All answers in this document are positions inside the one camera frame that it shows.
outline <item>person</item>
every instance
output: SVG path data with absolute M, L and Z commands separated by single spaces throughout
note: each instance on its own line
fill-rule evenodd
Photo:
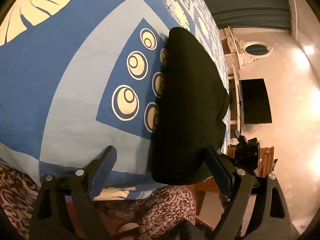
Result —
M 28 175 L 0 163 L 0 205 L 25 240 L 29 240 L 29 224 L 39 190 L 39 186 Z M 102 205 L 104 214 L 109 218 L 138 225 L 114 239 L 149 240 L 164 234 L 183 219 L 193 225 L 196 222 L 196 202 L 185 187 L 161 187 L 145 199 L 94 203 L 96 207 Z M 78 233 L 81 225 L 73 215 L 74 210 L 72 211 L 70 203 L 68 209 Z

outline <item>patterned bedsheet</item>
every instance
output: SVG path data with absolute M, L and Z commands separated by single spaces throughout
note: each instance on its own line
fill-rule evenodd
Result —
M 145 198 L 162 186 L 148 172 L 148 148 L 176 26 L 204 46 L 228 90 L 203 0 L 17 0 L 0 26 L 0 161 L 40 185 L 113 145 L 102 199 Z M 223 153 L 229 119 L 228 111 Z

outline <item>silver bolt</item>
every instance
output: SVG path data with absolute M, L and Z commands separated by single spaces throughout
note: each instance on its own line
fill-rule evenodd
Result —
M 49 174 L 47 177 L 45 177 L 46 181 L 50 181 L 53 179 L 53 176 L 51 174 Z
M 245 170 L 243 170 L 243 169 L 237 169 L 237 173 L 238 173 L 240 176 L 243 176 L 243 175 L 245 175 Z
M 82 176 L 84 174 L 84 170 L 77 170 L 76 175 L 77 176 Z
M 273 173 L 270 173 L 268 177 L 269 179 L 272 179 L 272 180 L 276 179 L 276 176 Z

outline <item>wooden cabinet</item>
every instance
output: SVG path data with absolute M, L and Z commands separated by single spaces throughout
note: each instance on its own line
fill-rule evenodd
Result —
M 235 156 L 235 151 L 235 147 L 228 147 L 227 155 L 233 158 Z M 260 160 L 257 168 L 258 177 L 266 177 L 272 172 L 273 154 L 274 147 L 260 148 Z M 214 181 L 214 178 L 210 178 L 205 182 L 197 183 L 195 189 L 199 191 L 209 191 L 212 193 L 220 192 L 216 182 Z

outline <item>television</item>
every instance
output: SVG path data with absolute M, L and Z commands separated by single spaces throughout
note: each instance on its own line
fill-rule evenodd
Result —
M 272 123 L 269 97 L 263 78 L 239 80 L 239 88 L 242 123 Z

